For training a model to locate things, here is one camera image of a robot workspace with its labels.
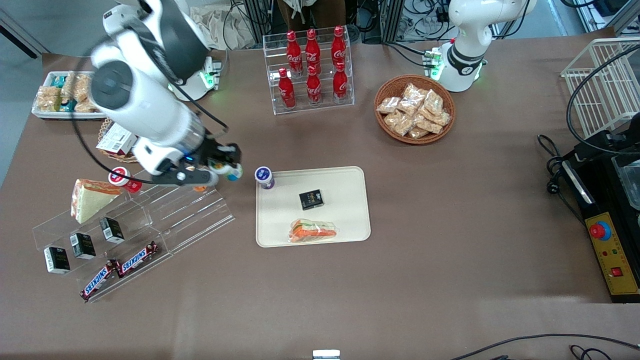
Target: brown tabletop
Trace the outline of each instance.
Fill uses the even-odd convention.
[[[106,175],[69,123],[31,116],[0,192],[0,354],[308,359],[313,349],[338,348],[346,360],[448,359],[542,332],[637,342],[640,305],[609,303],[583,227],[545,191],[547,155],[536,143],[539,133],[563,151],[575,143],[558,74],[597,36],[494,42],[481,78],[453,95],[451,132],[419,147],[391,139],[372,111],[383,82],[419,71],[390,49],[354,46],[355,106],[278,117],[262,52],[232,52],[220,90],[202,103],[231,127],[223,141],[244,152],[247,174],[219,185],[236,219],[95,304],[83,304],[71,279],[46,272],[31,228],[69,208],[78,177]],[[74,62],[46,56],[44,74]],[[98,128],[81,126],[91,144]],[[250,174],[259,165],[361,167],[371,237],[260,248]],[[570,343],[638,358],[554,339],[474,359],[569,359]]]

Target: white wire rack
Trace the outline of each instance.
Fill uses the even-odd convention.
[[[573,92],[595,68],[637,44],[640,44],[640,37],[596,39],[569,63],[560,76]],[[640,86],[628,61],[634,53],[602,69],[578,93],[573,107],[584,138],[604,129],[613,131],[640,112]]]

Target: black box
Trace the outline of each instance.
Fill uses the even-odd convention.
[[[91,242],[91,236],[76,233],[69,236],[71,246],[74,248],[74,256],[78,259],[93,259],[95,257],[95,249]]]
[[[100,219],[100,227],[102,228],[105,240],[116,244],[124,241],[120,224],[118,224],[116,220],[112,218],[102,218]]]
[[[61,247],[47,247],[44,249],[47,261],[47,271],[52,274],[65,274],[71,270],[67,251]]]
[[[300,202],[302,203],[302,210],[309,210],[324,205],[322,201],[322,195],[320,190],[314,190],[308,193],[300,194]]]

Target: purple lid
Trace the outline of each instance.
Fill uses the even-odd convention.
[[[255,179],[258,182],[269,181],[271,179],[271,170],[268,167],[259,167],[255,171]]]

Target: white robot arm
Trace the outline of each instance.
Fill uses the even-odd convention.
[[[537,0],[451,0],[449,18],[460,33],[441,48],[444,66],[438,80],[448,91],[471,87],[492,41],[489,25],[530,13]]]
[[[159,184],[215,185],[241,175],[241,152],[222,146],[168,85],[185,85],[209,50],[174,0],[147,0],[151,12],[130,16],[94,50],[91,97],[109,118],[140,139],[133,153]]]

